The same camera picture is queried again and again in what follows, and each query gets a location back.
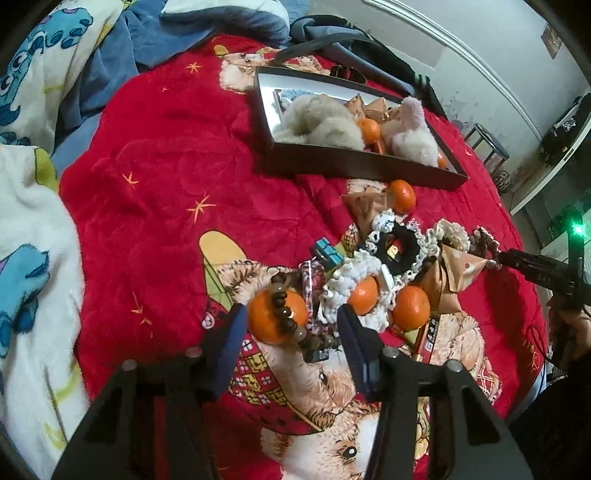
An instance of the black tray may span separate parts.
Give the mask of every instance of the black tray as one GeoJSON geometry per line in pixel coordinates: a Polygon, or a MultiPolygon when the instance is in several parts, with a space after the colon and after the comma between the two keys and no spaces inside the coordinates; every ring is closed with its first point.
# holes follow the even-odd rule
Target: black tray
{"type": "Polygon", "coordinates": [[[273,75],[302,79],[299,88],[307,90],[306,80],[336,85],[351,90],[351,98],[358,92],[383,97],[394,103],[401,98],[379,90],[360,85],[355,82],[335,77],[300,72],[283,67],[259,67],[255,73],[254,94],[258,115],[264,132],[267,152],[263,162],[263,170],[273,175],[319,174],[325,177],[348,177],[391,182],[405,180],[411,185],[431,187],[443,190],[455,190],[462,185],[468,176],[453,156],[447,145],[437,132],[429,125],[441,151],[448,159],[448,168],[435,168],[413,161],[403,160],[392,155],[379,155],[373,152],[348,150],[337,147],[321,147],[318,145],[275,142],[271,127],[265,113],[261,91],[261,76],[273,75]]]}

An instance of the pink plush toy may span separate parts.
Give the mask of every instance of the pink plush toy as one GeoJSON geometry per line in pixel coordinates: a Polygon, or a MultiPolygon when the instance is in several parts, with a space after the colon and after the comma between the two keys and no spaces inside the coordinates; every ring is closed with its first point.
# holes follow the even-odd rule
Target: pink plush toy
{"type": "Polygon", "coordinates": [[[425,121],[420,100],[406,97],[396,118],[381,125],[382,137],[397,157],[437,167],[439,147],[425,121]]]}

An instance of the plush toy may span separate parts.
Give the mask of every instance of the plush toy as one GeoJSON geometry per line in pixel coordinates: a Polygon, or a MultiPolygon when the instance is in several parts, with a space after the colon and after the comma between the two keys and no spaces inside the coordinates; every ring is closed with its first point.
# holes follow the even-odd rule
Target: plush toy
{"type": "Polygon", "coordinates": [[[431,134],[420,100],[406,97],[396,117],[381,125],[382,137],[392,153],[431,167],[437,167],[439,147],[431,134]]]}
{"type": "Polygon", "coordinates": [[[278,142],[363,150],[361,130],[346,107],[326,95],[301,95],[285,111],[278,142]]]}

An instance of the brown paper bag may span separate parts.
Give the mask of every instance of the brown paper bag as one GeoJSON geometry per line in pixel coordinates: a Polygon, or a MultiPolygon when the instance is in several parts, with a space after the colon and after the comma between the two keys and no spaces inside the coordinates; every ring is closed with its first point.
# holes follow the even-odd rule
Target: brown paper bag
{"type": "Polygon", "coordinates": [[[442,245],[440,258],[419,282],[429,297],[431,311],[441,314],[461,312],[457,293],[467,289],[485,265],[485,258],[442,245]]]}
{"type": "Polygon", "coordinates": [[[486,258],[441,246],[441,257],[447,270],[449,289],[459,293],[466,290],[486,265],[486,258]]]}
{"type": "Polygon", "coordinates": [[[371,222],[379,213],[388,210],[394,201],[392,192],[349,193],[342,199],[357,227],[360,239],[365,240],[371,233],[371,222]]]}
{"type": "Polygon", "coordinates": [[[439,260],[423,275],[418,286],[427,293],[432,312],[443,314],[462,311],[456,293],[449,289],[447,272],[439,260]]]}
{"type": "Polygon", "coordinates": [[[384,98],[375,99],[369,105],[365,106],[365,115],[371,120],[383,124],[388,121],[388,105],[384,98]]]}
{"type": "Polygon", "coordinates": [[[365,115],[365,104],[363,103],[360,94],[355,95],[351,100],[349,100],[345,104],[345,107],[347,107],[347,110],[351,112],[351,115],[353,115],[353,120],[355,122],[358,122],[362,118],[367,118],[367,116],[365,115]]]}

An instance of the bag strap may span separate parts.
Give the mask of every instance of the bag strap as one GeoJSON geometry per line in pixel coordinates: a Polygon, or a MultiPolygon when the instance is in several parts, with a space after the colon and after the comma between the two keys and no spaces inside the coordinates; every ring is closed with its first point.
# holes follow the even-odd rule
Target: bag strap
{"type": "Polygon", "coordinates": [[[283,50],[279,51],[277,55],[275,55],[275,58],[271,60],[269,66],[283,67],[283,64],[285,62],[295,57],[303,57],[305,55],[309,55],[315,51],[327,47],[328,45],[332,45],[333,43],[351,40],[375,44],[374,40],[371,40],[367,37],[362,37],[361,35],[356,35],[354,33],[331,33],[330,35],[325,35],[321,38],[315,38],[314,40],[308,40],[304,43],[284,48],[283,50]]]}

